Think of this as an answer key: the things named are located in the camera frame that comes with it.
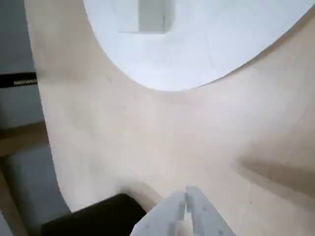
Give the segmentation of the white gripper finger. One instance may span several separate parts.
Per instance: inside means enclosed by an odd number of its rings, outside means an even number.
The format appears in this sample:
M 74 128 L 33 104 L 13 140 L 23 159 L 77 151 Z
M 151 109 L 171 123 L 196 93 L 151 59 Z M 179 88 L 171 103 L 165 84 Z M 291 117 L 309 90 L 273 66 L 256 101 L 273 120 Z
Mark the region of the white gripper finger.
M 186 193 L 178 191 L 153 207 L 133 228 L 133 236 L 176 236 L 186 212 Z
M 195 186 L 186 188 L 186 210 L 191 214 L 195 236 L 234 236 L 227 222 L 206 195 Z

